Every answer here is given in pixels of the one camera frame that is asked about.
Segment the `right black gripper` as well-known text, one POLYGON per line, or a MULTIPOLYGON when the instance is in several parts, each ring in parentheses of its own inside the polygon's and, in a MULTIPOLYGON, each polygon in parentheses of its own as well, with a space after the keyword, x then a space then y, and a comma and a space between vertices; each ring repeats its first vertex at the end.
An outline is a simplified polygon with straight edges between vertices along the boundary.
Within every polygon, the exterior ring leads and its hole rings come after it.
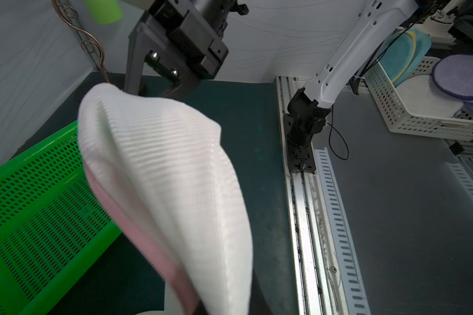
POLYGON ((217 76, 229 54, 223 43, 227 17, 230 13, 245 16, 249 8, 238 1, 154 1, 147 13, 159 24, 167 44, 177 54, 174 61, 190 70, 179 72, 175 68, 166 68, 157 52, 151 51, 146 56, 145 24, 138 22, 129 36, 124 91, 131 95, 139 94, 146 63, 171 83, 161 97, 183 98, 200 85, 199 78, 214 79, 217 76))

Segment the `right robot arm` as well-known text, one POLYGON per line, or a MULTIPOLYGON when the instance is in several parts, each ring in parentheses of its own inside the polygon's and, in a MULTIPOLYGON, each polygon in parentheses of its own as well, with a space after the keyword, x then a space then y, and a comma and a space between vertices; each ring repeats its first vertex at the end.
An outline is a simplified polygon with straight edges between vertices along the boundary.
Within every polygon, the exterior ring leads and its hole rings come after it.
MULTIPOLYGON (((438 7, 437 1, 367 1, 323 68, 289 103, 294 123, 289 143, 309 145, 342 88, 391 31, 410 25, 438 7)), ((124 90, 138 94, 143 66, 171 81, 164 97, 180 99, 219 72, 228 48, 223 43, 229 13, 248 14, 236 1, 134 1, 144 13, 130 34, 124 90)))

